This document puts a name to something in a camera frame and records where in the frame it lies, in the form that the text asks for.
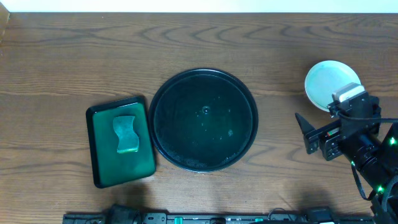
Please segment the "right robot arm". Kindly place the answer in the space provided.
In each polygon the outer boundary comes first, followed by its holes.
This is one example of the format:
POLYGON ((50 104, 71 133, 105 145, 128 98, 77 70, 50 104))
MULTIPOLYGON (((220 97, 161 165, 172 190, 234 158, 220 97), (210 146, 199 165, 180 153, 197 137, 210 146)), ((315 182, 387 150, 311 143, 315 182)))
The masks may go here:
POLYGON ((397 119, 382 118, 379 98, 350 83, 327 106, 334 122, 315 129, 295 114, 308 154, 321 150, 326 161, 344 155, 356 186, 372 203, 375 223, 397 223, 397 119))

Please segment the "green yellow sponge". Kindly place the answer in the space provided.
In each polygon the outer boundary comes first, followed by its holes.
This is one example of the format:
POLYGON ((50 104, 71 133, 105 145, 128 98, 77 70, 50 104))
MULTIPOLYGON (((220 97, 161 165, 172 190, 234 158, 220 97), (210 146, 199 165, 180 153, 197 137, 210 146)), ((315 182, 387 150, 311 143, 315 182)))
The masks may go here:
POLYGON ((118 137, 117 152, 137 152, 139 136, 134 130, 135 116, 118 116, 113 119, 113 129, 118 137))

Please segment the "mint plate front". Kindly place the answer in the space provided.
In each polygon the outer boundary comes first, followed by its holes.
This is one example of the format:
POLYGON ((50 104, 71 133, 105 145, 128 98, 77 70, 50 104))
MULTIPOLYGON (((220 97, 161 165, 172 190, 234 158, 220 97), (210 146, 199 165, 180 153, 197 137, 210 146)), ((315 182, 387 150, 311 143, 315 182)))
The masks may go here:
POLYGON ((329 111, 334 101, 345 101, 364 91, 356 72, 346 64, 326 60, 314 65, 304 81, 308 99, 319 109, 329 111))

